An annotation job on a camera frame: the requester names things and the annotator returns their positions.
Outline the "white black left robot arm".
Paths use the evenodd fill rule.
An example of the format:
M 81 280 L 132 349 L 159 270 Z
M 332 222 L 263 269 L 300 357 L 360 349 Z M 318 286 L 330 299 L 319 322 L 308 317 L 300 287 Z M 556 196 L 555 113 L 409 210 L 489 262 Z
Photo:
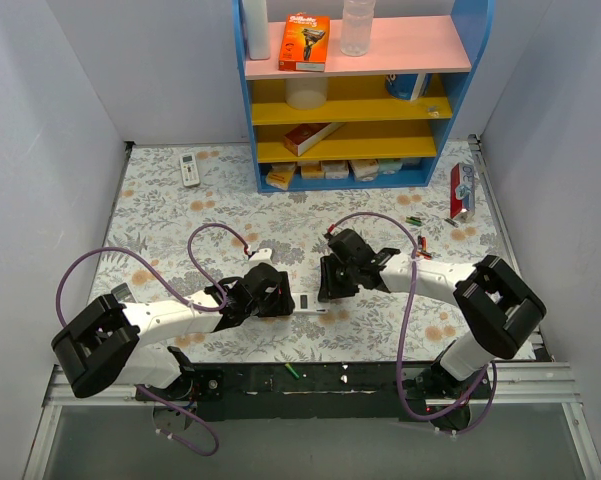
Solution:
M 223 281 L 227 304 L 208 287 L 186 303 L 120 303 L 114 295 L 97 297 L 51 341 L 51 348 L 78 398 L 112 385 L 142 384 L 173 400 L 193 386 L 191 373 L 163 343 L 189 334 L 210 334 L 240 326 L 246 319 L 289 316 L 295 308 L 288 273 L 260 263 L 242 277 Z

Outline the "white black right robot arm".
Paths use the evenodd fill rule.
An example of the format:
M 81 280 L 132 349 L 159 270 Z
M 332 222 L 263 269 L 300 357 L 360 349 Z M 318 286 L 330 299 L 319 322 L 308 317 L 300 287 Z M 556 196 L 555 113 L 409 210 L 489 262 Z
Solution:
M 498 256 L 475 264 L 420 261 L 395 248 L 376 252 L 352 229 L 325 238 L 330 254 L 320 260 L 319 301 L 353 297 L 361 288 L 414 292 L 457 307 L 464 316 L 469 332 L 405 382 L 413 392 L 459 395 L 489 362 L 514 358 L 547 313 L 540 298 Z

